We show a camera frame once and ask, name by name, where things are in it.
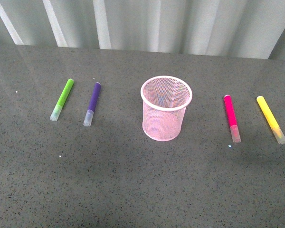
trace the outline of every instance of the purple marker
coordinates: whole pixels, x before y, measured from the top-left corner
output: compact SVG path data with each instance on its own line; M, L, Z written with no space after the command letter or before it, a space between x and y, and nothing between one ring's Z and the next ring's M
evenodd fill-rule
M91 126L91 122L92 122L93 115L95 112L99 92L100 92L100 83L96 82L92 96L91 96L90 104L89 104L89 107L88 107L86 115L85 115L84 126L86 126L86 127Z

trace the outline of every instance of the pink marker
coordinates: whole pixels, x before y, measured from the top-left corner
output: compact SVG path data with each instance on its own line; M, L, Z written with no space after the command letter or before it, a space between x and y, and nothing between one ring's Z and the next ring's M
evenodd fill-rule
M226 113L227 113L227 117L228 117L228 121L229 121L232 141L234 143L238 143L238 142L240 143L241 137L239 136L237 119L236 119L236 115L234 113L231 96L230 95L224 96L224 102L225 102Z

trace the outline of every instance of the green marker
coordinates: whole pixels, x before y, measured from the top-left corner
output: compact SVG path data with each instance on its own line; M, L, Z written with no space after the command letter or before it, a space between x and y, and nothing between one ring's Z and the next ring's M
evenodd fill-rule
M70 93L73 85L74 85L74 80L70 78L67 81L66 86L63 89L63 91L59 97L59 100L57 101L57 104L56 104L56 106L52 112L51 117L49 118L51 121L57 121L58 120L58 117L61 113L61 110L62 110L62 108L63 108L63 106L67 100L67 96Z

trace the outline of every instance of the speckled countertop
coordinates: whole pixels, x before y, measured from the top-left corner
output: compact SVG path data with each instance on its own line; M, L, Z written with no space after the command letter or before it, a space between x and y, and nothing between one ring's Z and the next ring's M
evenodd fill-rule
M193 90L169 142L142 130L140 88L158 75ZM96 81L102 90L84 127ZM0 228L285 228L285 145L258 95L285 134L285 61L0 45Z

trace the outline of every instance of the mesh cup rim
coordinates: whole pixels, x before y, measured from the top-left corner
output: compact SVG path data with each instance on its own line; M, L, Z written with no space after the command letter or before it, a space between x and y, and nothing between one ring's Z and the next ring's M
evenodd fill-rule
M148 101L147 98L146 98L146 97L144 96L144 94L143 94L143 89L146 87L146 85L147 85L149 82L151 82L151 81L153 81L153 80L155 80L155 79L158 79L158 78L170 78L170 79L174 79L174 80L179 81L179 82L181 82L182 84L184 84L184 85L186 86L186 88L188 89L188 91L189 91L189 99L188 99L188 101L187 101L186 103L182 104L181 106L174 107L174 108L164 108L164 107L160 107L160 106L157 106L157 105L155 105L155 104L152 104L150 101ZM190 104L190 102L191 102L191 100L192 100L192 90L191 90L190 86L189 86L186 82L184 82L183 80L181 80L181 79L179 79L179 78L177 78L177 77L172 77L172 76L156 76L156 77L150 78L149 80L147 80L147 81L142 85L142 87L141 87L141 96L142 96L142 100L143 100L148 106L150 106L150 107L152 107L152 108L154 108L154 109L156 109L156 110L164 111L164 112L174 112L174 111L178 111L178 110L180 110L180 109L183 109L183 108L187 107L187 106Z

